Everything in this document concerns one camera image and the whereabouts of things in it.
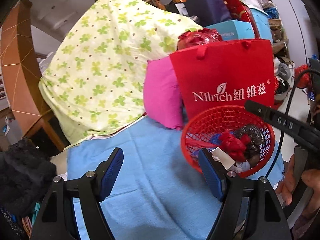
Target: pink pillow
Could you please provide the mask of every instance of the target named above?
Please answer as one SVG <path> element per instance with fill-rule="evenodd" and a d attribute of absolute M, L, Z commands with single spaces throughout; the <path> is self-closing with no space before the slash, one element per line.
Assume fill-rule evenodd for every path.
<path fill-rule="evenodd" d="M 148 61 L 143 102 L 150 118 L 167 128 L 183 128 L 182 97 L 169 56 Z"/>

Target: blue box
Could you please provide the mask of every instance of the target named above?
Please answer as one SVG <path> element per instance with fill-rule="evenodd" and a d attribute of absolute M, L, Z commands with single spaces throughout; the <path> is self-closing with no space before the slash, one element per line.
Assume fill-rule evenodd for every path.
<path fill-rule="evenodd" d="M 268 21 L 268 14 L 265 12 L 257 9 L 257 8 L 250 8 L 253 18 L 257 24 L 260 37 L 265 40 L 270 40 L 271 44 L 273 44 L 273 38 L 270 30 L 270 25 Z"/>
<path fill-rule="evenodd" d="M 231 20 L 212 24 L 207 28 L 216 29 L 224 41 L 254 39 L 252 25 L 249 22 Z"/>

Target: red mesh basket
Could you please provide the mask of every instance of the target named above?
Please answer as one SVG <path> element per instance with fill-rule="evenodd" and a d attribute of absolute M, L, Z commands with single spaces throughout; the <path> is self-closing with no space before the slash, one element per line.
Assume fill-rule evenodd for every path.
<path fill-rule="evenodd" d="M 241 178 L 246 178 L 259 171 L 269 161 L 275 146 L 275 134 L 271 125 L 265 123 L 254 114 L 247 112 L 243 106 L 218 106 L 195 116 L 182 131 L 182 153 L 188 163 L 201 172 L 198 162 L 190 156 L 199 147 L 186 145 L 186 138 L 210 142 L 210 138 L 214 134 L 223 133 L 226 129 L 235 131 L 249 123 L 256 125 L 262 131 L 265 135 L 266 144 L 260 146 L 261 155 L 258 165 L 238 174 Z"/>

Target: human hand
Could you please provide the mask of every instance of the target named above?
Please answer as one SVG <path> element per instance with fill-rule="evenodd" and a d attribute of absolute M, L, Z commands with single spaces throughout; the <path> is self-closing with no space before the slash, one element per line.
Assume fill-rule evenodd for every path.
<path fill-rule="evenodd" d="M 296 181 L 293 177 L 293 168 L 294 168 L 294 155 L 291 156 L 288 170 L 285 174 L 284 180 L 279 182 L 279 185 L 276 189 L 277 194 L 281 194 L 282 199 L 286 205 L 289 205 L 292 201 L 291 192 L 296 186 Z M 311 197 L 309 204 L 304 209 L 302 215 L 306 218 L 311 218 L 314 216 L 315 212 L 320 207 L 320 170 L 312 169 L 304 171 L 302 173 L 302 181 L 308 186 L 311 187 L 314 191 L 313 196 Z"/>

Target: floral quilt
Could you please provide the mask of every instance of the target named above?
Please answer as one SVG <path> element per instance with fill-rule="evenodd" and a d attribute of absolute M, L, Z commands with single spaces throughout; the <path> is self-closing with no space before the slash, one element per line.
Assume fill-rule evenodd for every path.
<path fill-rule="evenodd" d="M 178 36 L 196 29 L 191 19 L 142 0 L 92 5 L 39 82 L 70 143 L 111 135 L 139 119 L 147 61 L 175 51 Z"/>

